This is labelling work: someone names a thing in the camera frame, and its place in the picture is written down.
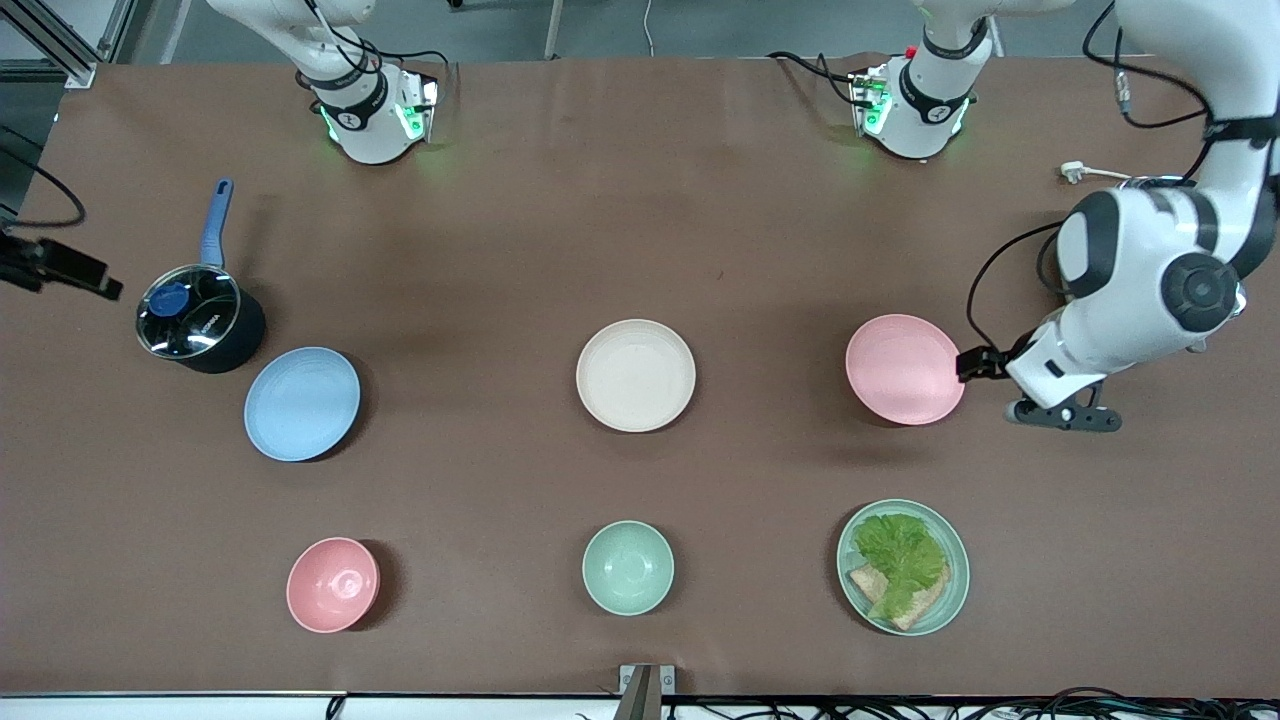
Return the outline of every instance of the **food on plate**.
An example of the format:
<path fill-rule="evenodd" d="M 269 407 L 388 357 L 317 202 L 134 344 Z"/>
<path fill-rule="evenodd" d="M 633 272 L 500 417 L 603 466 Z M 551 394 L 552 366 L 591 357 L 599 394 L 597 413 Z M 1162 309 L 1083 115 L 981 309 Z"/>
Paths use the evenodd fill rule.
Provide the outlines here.
<path fill-rule="evenodd" d="M 919 518 L 868 518 L 854 529 L 854 543 L 867 564 L 849 578 L 872 601 L 868 615 L 888 620 L 899 630 L 911 629 L 951 580 L 942 546 Z"/>

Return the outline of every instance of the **lettuce leaf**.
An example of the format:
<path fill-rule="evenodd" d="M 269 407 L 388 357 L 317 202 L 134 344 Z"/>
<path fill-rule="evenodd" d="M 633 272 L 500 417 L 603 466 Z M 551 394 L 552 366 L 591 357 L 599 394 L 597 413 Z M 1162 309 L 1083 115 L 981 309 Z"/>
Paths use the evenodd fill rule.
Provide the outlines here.
<path fill-rule="evenodd" d="M 933 587 L 947 559 L 924 520 L 910 515 L 876 515 L 854 529 L 854 543 L 867 562 L 884 574 L 888 588 L 872 606 L 873 618 L 897 618 L 911 609 L 911 596 Z"/>

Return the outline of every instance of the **green plate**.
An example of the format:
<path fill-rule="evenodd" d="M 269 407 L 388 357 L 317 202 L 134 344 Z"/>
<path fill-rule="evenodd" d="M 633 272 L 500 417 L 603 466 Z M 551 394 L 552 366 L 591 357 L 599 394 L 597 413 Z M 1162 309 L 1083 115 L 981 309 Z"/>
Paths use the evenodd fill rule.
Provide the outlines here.
<path fill-rule="evenodd" d="M 854 544 L 854 530 L 863 524 L 863 520 L 878 515 L 910 515 L 924 520 L 925 529 L 942 546 L 947 564 L 951 565 L 951 582 L 942 591 L 942 596 L 905 633 L 888 620 L 872 619 L 868 615 L 872 610 L 872 601 L 867 600 L 863 591 L 858 589 L 858 585 L 849 579 L 850 573 L 867 564 L 867 559 L 858 552 L 858 546 Z M 844 588 L 845 597 L 849 598 L 854 610 L 872 625 L 893 635 L 927 635 L 941 630 L 947 623 L 955 620 L 960 609 L 964 607 L 965 598 L 969 597 L 969 555 L 964 551 L 960 536 L 942 515 L 910 500 L 881 500 L 854 512 L 854 516 L 845 525 L 845 532 L 840 533 L 840 541 L 836 546 L 836 574 L 840 575 L 840 587 Z"/>

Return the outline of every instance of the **green bowl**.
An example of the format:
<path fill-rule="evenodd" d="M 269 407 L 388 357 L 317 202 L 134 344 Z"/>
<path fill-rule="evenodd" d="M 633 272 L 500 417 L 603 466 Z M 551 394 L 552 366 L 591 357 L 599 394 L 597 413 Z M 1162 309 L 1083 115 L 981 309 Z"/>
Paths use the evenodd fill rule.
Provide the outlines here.
<path fill-rule="evenodd" d="M 639 520 L 605 525 L 586 543 L 582 582 L 596 605 L 614 615 L 644 615 L 667 597 L 676 557 L 667 538 Z"/>

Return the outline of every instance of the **saucepan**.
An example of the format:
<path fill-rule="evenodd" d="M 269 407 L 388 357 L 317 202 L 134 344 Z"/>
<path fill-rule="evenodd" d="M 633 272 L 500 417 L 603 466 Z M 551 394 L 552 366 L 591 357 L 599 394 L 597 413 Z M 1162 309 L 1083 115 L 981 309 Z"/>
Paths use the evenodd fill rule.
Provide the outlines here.
<path fill-rule="evenodd" d="M 225 373 L 253 356 L 266 332 L 262 306 L 223 266 L 223 224 L 234 184 L 214 186 L 200 263 L 160 275 L 138 302 L 138 342 L 151 355 L 201 373 Z"/>

